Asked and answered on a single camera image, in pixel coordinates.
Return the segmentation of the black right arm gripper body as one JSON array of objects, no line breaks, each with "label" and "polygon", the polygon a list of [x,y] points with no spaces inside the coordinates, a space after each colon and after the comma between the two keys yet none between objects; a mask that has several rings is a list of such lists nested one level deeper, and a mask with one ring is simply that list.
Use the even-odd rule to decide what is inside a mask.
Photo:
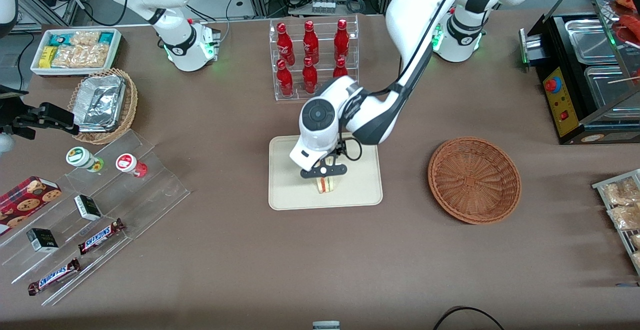
[{"label": "black right arm gripper body", "polygon": [[37,109],[28,106],[22,97],[29,91],[0,87],[0,127],[1,132],[9,136],[19,136],[34,140],[36,131],[32,129],[38,124]]}]

